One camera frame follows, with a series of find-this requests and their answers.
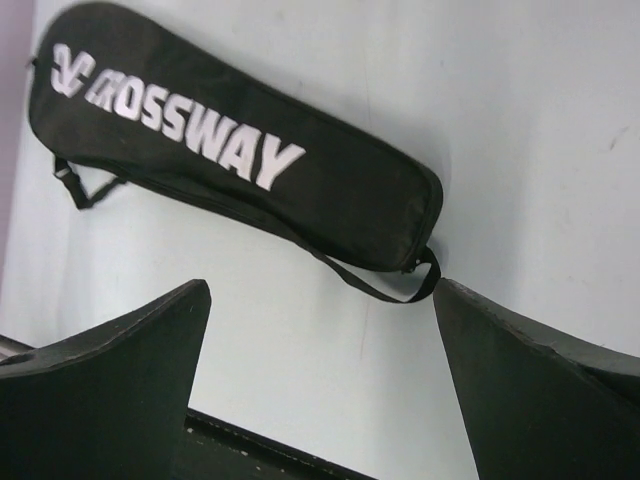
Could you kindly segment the black racket bag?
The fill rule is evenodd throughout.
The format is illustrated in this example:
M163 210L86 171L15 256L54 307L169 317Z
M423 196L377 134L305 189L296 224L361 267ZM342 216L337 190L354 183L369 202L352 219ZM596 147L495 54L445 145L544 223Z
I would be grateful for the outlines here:
M438 176L388 143L289 97L134 10L74 4L32 61L32 132L80 210L80 166L289 240L350 286L383 293L357 269L429 270L443 205Z

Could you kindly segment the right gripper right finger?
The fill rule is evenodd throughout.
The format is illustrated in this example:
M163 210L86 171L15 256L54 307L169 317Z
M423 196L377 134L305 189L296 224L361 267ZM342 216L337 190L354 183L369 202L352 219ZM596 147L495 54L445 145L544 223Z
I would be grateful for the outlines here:
M449 279L433 300L480 478L638 478L638 358Z

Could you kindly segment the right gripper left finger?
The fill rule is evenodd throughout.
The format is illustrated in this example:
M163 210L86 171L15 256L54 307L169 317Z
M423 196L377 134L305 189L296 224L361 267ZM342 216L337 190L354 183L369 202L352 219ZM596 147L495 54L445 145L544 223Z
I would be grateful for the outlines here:
M191 280L3 360L2 478L170 478L208 318Z

